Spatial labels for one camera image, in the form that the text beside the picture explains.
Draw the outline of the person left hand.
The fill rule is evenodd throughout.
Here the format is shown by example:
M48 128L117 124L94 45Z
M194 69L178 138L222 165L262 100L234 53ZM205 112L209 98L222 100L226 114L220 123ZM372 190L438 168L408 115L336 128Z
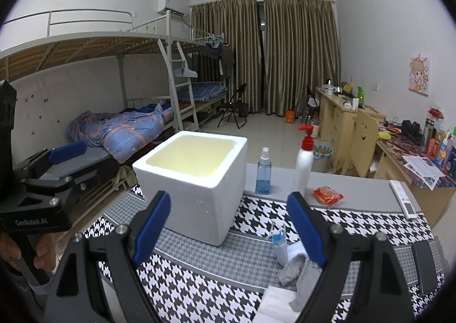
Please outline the person left hand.
M20 268L17 262L22 258L22 251L16 242L5 232L1 232L0 240L1 259L17 271ZM34 265L37 269L51 272L56 266L56 242L54 234L42 235L36 245Z

